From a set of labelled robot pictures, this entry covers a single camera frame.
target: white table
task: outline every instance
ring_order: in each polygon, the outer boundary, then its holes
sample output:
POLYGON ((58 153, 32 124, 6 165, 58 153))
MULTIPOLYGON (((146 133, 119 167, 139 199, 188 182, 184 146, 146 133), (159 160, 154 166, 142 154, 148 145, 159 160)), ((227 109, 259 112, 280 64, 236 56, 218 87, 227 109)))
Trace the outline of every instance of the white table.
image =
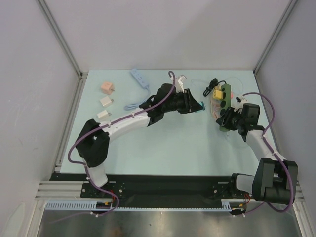
MULTIPOLYGON (((141 74, 150 83, 152 94, 163 83, 171 83, 168 70, 141 70, 141 74)), ((143 175, 231 175, 247 173, 254 175, 258 160, 252 150, 236 131, 227 134, 219 131, 210 113, 209 97, 202 93, 209 82, 217 78, 226 80, 232 86, 235 95, 246 92, 258 92, 252 71, 209 71, 174 70, 176 76, 187 77, 184 87, 191 90, 197 101, 205 103, 205 111, 181 115, 169 112, 158 123, 130 132, 110 144, 105 169, 108 174, 143 175)), ((104 81, 115 85, 110 96, 114 103, 106 109, 112 113, 110 119, 130 113, 123 108, 126 104, 137 102, 146 96, 146 91, 132 77, 129 70, 92 70, 89 72, 66 153, 61 173, 84 173, 82 165, 71 164, 67 153, 77 139, 85 122, 104 110, 99 99, 106 95, 100 86, 104 81)), ((261 108, 259 124, 268 125, 260 96, 247 97, 250 103, 261 108)), ((82 160, 74 150, 72 159, 82 160)))

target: dark green power strip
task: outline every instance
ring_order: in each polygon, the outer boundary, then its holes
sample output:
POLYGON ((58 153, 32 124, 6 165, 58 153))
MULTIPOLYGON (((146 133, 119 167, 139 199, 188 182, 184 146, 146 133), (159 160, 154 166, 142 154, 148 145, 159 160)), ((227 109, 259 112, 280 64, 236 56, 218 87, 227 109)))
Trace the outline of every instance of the dark green power strip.
MULTIPOLYGON (((229 84, 224 84, 222 85, 221 87, 221 90, 223 92, 223 97, 224 99, 221 101, 221 111, 220 111, 220 115, 224 115, 226 109, 228 107, 231 106, 231 85, 229 84)), ((229 130, 220 126, 219 127, 219 130, 222 131, 222 132, 228 132, 229 130)))

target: black plug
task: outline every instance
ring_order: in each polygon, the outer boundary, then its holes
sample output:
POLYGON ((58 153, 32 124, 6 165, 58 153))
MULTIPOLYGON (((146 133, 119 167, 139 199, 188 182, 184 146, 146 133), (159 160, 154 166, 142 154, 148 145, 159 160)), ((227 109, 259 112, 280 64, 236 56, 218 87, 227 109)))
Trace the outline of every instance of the black plug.
POLYGON ((212 89, 214 89, 214 87, 216 87, 217 85, 218 85, 217 78, 214 78, 213 80, 211 80, 211 82, 209 83, 209 86, 203 92, 203 96, 204 97, 208 96, 211 93, 212 89))

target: black power cord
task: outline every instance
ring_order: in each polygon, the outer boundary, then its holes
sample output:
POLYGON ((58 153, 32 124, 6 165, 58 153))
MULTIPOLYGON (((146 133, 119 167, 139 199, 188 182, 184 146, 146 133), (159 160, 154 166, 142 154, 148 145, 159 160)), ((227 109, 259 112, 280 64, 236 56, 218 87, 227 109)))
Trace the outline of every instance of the black power cord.
POLYGON ((208 96, 212 89, 214 89, 214 87, 216 87, 219 83, 222 83, 224 82, 226 84, 226 81, 224 80, 221 80, 221 81, 218 81, 217 78, 214 78, 210 83, 209 83, 209 86, 205 89, 205 91, 203 92, 203 96, 206 97, 208 96))

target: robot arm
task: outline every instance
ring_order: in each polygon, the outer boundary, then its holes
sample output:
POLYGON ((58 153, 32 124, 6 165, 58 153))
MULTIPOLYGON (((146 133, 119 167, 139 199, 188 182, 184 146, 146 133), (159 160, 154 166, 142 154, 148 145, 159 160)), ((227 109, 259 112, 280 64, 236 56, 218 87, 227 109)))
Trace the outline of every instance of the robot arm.
MULTIPOLYGON (((258 105, 245 103, 241 114, 234 108, 229 107, 224 115, 216 122, 229 130, 238 130, 244 142, 246 142, 257 159, 259 166, 255 176, 246 174, 234 174, 235 188, 252 194, 256 201, 289 204, 290 185, 288 177, 280 162, 271 152, 272 145, 264 138, 263 126, 259 126, 258 119, 260 107, 258 105)), ((278 157, 287 167, 291 180, 296 182, 298 167, 293 161, 287 161, 283 156, 278 157)), ((296 185, 293 187, 295 198, 296 185)))
MULTIPOLYGON (((184 76, 176 79, 176 86, 173 88, 171 94, 159 106, 149 110, 149 108, 158 104, 166 97, 172 89, 171 84, 163 84, 158 89, 157 94, 151 96, 146 102, 141 104, 137 110, 132 112, 132 116, 129 118, 125 118, 126 116, 124 116, 117 119, 113 125, 108 123, 107 127, 86 137, 76 146, 79 155, 87 165, 91 179, 98 187, 105 185, 108 181, 103 162, 107 158, 109 144, 112 141, 138 128, 153 125, 163 119, 164 113, 178 111, 181 114, 187 114, 204 109, 193 98, 189 89, 183 89, 182 81, 184 79, 184 76)), ((87 121, 78 139, 104 124, 106 123, 99 124, 93 119, 87 121)))

